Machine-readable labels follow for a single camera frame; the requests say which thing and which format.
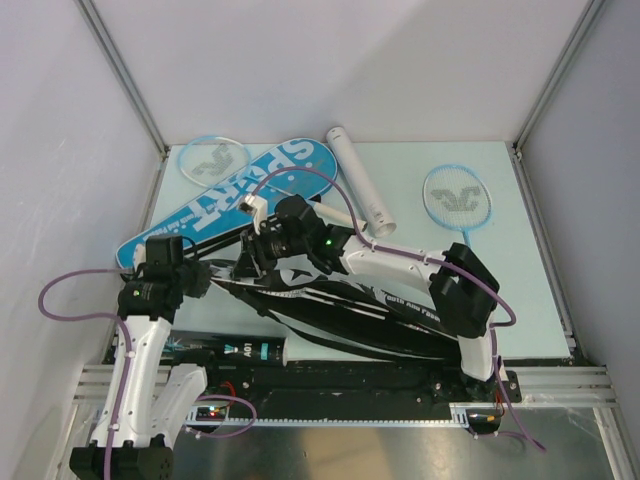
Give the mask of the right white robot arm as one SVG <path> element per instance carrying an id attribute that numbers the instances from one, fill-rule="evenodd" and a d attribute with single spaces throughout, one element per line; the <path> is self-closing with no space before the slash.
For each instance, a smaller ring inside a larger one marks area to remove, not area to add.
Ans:
<path id="1" fill-rule="evenodd" d="M 240 211 L 250 215 L 252 224 L 241 235 L 233 278 L 263 278 L 279 260 L 304 256 L 324 274 L 378 276 L 422 291 L 457 339 L 464 393 L 483 401 L 496 392 L 489 320 L 499 287 L 469 248 L 455 243 L 429 256 L 376 244 L 357 228 L 325 223 L 299 195 L 281 200 L 273 218 L 267 207 L 267 200 L 255 194 L 240 201 Z"/>

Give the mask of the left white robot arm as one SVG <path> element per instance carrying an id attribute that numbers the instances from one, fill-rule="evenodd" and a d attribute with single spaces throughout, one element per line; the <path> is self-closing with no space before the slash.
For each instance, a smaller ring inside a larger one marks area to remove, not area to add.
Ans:
<path id="1" fill-rule="evenodd" d="M 175 314 L 187 296 L 203 296 L 207 267 L 184 254 L 180 235 L 149 237 L 136 251 L 136 267 L 118 295 L 118 346 L 103 412 L 88 445 L 73 448 L 79 479 L 169 479 L 173 446 L 197 397 L 221 389 L 208 365 L 174 366 L 160 394 L 157 370 Z"/>

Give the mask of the black shuttlecock tube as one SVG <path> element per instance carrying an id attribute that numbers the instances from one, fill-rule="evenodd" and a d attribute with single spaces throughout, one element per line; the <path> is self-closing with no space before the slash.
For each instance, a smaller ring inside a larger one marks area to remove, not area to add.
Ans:
<path id="1" fill-rule="evenodd" d="M 189 356 L 205 352 L 218 364 L 285 366 L 288 362 L 285 337 L 211 334 L 178 331 L 166 341 L 161 359 L 186 362 Z"/>

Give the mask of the blue racket cover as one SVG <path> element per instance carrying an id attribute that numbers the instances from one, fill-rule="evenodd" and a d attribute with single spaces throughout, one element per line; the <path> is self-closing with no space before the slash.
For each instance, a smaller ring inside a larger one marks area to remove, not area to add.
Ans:
<path id="1" fill-rule="evenodd" d="M 223 189 L 206 189 L 188 180 L 180 171 L 178 159 L 181 145 L 172 147 L 158 198 L 151 214 L 150 226 L 125 241 L 116 251 L 117 264 L 133 266 L 134 250 L 153 235 L 182 235 L 204 242 L 251 222 L 251 217 L 238 209 L 238 202 L 252 192 L 259 180 L 286 166 L 303 166 L 322 172 L 331 179 L 338 174 L 337 161 L 331 150 L 314 139 L 296 138 L 281 144 L 251 144 L 252 171 L 234 185 Z"/>

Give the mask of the white shuttlecock tube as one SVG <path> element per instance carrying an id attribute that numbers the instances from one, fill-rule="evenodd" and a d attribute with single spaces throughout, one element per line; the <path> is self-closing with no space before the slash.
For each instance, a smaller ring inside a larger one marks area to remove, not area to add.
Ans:
<path id="1" fill-rule="evenodd" d="M 326 140 L 345 176 L 358 205 L 376 238 L 395 232 L 397 224 L 371 180 L 360 155 L 343 127 L 333 127 Z"/>

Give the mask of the light blue racket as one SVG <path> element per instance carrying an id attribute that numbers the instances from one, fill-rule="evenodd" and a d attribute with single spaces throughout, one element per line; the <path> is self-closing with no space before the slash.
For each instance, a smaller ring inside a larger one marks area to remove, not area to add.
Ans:
<path id="1" fill-rule="evenodd" d="M 178 165 L 188 180 L 206 189 L 218 190 L 248 178 L 252 157 L 248 148 L 235 140 L 203 136 L 183 146 Z M 275 206 L 282 199 L 300 195 L 326 222 L 350 227 L 352 220 L 347 207 L 336 210 L 315 199 L 329 192 L 335 179 L 312 168 L 303 168 L 302 171 L 282 171 L 271 176 L 260 189 L 258 195 L 268 202 L 268 216 L 274 214 Z"/>
<path id="2" fill-rule="evenodd" d="M 493 213 L 490 192 L 469 167 L 445 164 L 426 176 L 422 199 L 427 215 L 437 225 L 462 235 L 471 246 L 472 231 L 486 225 Z"/>

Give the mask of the black racket cover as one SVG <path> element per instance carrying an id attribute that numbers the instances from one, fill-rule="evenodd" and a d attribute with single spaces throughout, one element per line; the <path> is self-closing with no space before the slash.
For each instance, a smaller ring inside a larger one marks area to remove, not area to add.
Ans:
<path id="1" fill-rule="evenodd" d="M 263 278 L 234 279 L 233 261 L 212 259 L 209 264 L 213 283 L 261 317 L 277 322 L 287 317 L 393 357 L 443 363 L 461 359 L 455 335 L 432 307 L 304 269 L 276 269 Z"/>

